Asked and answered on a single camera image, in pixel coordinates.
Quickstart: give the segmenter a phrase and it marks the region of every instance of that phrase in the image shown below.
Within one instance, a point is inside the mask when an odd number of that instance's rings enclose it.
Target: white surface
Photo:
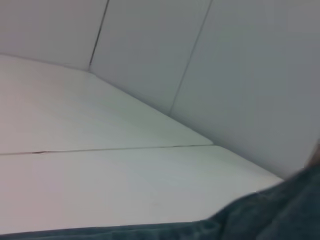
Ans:
[[[320,1],[215,0],[172,117],[280,176],[320,137]]]
[[[87,70],[107,0],[0,0],[0,53]]]
[[[167,114],[210,0],[111,0],[91,70]]]
[[[218,146],[0,156],[0,234],[196,221],[279,181]]]
[[[0,154],[210,145],[91,73],[0,55]]]

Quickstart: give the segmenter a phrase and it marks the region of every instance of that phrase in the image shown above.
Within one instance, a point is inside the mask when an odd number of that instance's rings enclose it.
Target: white wall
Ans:
[[[215,0],[173,118],[287,176],[320,133],[320,1]]]
[[[211,0],[110,0],[91,71],[167,114]]]
[[[88,69],[107,0],[0,0],[0,53]]]

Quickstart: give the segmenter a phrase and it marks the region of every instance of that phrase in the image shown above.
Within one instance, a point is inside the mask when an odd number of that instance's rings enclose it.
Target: denim fabric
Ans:
[[[14,233],[0,240],[320,240],[320,166],[206,220]]]

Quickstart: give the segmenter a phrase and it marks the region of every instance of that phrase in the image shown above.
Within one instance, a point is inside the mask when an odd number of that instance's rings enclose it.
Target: white floor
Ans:
[[[196,221],[281,181],[87,72],[0,55],[0,111],[0,234]]]

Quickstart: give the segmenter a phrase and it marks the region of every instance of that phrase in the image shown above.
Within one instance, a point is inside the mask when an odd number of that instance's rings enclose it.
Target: white panel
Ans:
[[[210,145],[93,74],[0,55],[0,154]]]
[[[210,0],[111,0],[91,70],[168,113]]]
[[[320,1],[216,0],[172,116],[287,176],[320,133]]]
[[[107,0],[0,0],[0,53],[88,69]]]
[[[0,157],[0,234],[189,222],[281,179],[218,146]]]

